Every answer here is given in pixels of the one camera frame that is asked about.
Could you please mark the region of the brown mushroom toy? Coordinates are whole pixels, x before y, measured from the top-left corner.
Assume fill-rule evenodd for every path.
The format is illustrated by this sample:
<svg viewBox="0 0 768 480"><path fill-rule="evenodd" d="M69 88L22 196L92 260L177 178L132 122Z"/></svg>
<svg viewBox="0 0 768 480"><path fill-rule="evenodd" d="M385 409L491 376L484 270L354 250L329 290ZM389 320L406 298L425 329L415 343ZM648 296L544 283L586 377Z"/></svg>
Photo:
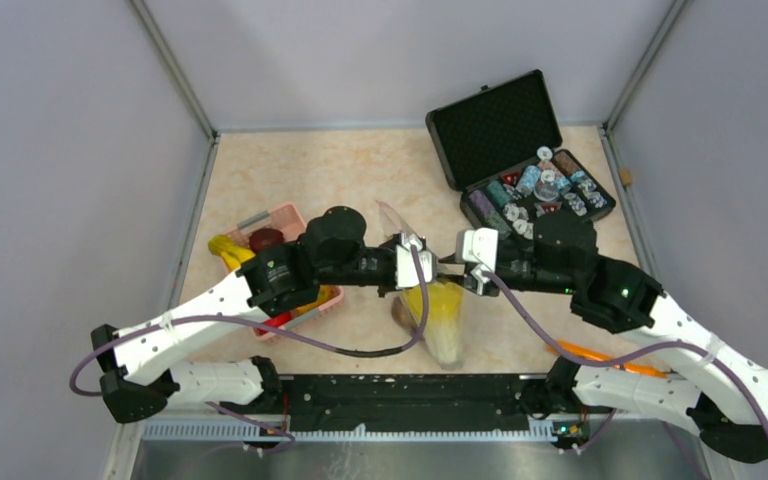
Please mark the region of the brown mushroom toy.
<svg viewBox="0 0 768 480"><path fill-rule="evenodd" d="M405 330L413 328L414 319L410 309L401 298L395 298L391 304L391 316L393 321Z"/></svg>

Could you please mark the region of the yellow napa cabbage toy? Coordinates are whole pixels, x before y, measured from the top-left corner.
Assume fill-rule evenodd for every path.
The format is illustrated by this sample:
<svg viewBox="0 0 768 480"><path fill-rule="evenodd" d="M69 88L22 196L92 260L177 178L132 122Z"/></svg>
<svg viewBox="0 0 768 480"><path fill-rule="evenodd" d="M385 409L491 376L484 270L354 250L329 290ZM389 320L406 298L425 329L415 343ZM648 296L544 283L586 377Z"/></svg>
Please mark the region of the yellow napa cabbage toy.
<svg viewBox="0 0 768 480"><path fill-rule="evenodd" d="M456 370L463 364L461 313L464 291L452 282L428 285L430 310L421 342L444 370ZM410 335L419 329L423 299L419 287L401 292L401 298L413 315L414 325L405 330Z"/></svg>

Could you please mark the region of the clear zip top bag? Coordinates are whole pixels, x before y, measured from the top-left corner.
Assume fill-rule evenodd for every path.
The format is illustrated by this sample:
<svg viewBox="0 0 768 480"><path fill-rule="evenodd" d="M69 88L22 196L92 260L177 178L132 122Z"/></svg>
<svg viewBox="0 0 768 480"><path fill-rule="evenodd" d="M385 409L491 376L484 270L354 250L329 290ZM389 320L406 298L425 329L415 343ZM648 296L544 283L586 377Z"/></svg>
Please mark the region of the clear zip top bag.
<svg viewBox="0 0 768 480"><path fill-rule="evenodd" d="M389 235L389 238L391 240L395 242L396 241L395 236L400 232L407 232L408 234L417 234L418 236L423 237L419 235L391 205L383 201L378 201L377 205L379 208L379 217L381 220L382 229L384 230L385 233ZM434 283L439 283L439 282L451 282L451 281L440 280L437 278L437 280ZM422 340L422 334L424 333L424 329L426 327L426 322L428 319L428 314L430 310L430 301L429 301L428 285L421 283L419 288L421 290L421 295L422 295L423 304L424 304L419 329L416 331L415 334L410 335L408 332L406 332L402 328L409 335L409 340L401 346L391 347L389 349L382 350L381 354L383 356L397 355L397 354L403 353L418 344L422 344L424 346L421 340Z"/></svg>

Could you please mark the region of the yellow banana bunch toy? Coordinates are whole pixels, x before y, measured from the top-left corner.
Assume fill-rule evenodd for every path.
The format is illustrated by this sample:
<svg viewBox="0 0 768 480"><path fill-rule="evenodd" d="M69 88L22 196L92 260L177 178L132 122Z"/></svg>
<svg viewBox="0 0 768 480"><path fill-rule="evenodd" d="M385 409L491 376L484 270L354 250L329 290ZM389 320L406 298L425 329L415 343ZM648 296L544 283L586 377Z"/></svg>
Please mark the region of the yellow banana bunch toy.
<svg viewBox="0 0 768 480"><path fill-rule="evenodd" d="M256 254L240 245L227 235L216 235L208 241L209 252L220 258L229 272L236 271Z"/></svg>

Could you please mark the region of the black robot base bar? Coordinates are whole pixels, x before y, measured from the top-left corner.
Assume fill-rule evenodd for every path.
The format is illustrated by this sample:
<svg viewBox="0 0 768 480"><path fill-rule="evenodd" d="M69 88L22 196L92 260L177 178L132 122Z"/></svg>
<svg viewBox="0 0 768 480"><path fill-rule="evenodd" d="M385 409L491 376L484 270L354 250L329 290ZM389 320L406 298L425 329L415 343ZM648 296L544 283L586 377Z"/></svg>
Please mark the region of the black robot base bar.
<svg viewBox="0 0 768 480"><path fill-rule="evenodd" d="M541 376L302 374L281 382L290 426L304 432L507 432L553 411Z"/></svg>

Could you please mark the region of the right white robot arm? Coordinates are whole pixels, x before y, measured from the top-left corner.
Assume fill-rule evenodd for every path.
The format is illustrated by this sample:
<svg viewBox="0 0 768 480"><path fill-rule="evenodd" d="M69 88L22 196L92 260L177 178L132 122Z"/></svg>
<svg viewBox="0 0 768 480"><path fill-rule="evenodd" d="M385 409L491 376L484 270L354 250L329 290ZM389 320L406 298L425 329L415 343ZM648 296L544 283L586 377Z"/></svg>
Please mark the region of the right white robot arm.
<svg viewBox="0 0 768 480"><path fill-rule="evenodd" d="M481 296L565 294L585 323L670 368L664 377L636 374L627 356L589 360L559 347L539 397L543 407L625 410L694 434L732 460L768 459L768 368L709 331L639 267L602 255L592 224L548 214L526 244L490 228L465 230L447 262L463 265L459 284Z"/></svg>

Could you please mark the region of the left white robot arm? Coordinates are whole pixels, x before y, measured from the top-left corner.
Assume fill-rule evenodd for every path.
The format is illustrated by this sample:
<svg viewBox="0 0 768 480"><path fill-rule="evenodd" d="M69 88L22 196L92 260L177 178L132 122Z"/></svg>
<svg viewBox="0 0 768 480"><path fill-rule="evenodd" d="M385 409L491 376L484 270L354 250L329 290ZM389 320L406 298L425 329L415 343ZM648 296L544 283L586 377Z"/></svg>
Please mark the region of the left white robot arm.
<svg viewBox="0 0 768 480"><path fill-rule="evenodd" d="M265 248L192 300L130 328L95 329L100 396L113 419L134 423L202 404L274 410L283 389L271 360L193 363L189 356L238 327L268 329L269 319L313 302L323 286L428 294L438 260L425 239L399 231L369 247L366 230L358 211L332 207L295 240Z"/></svg>

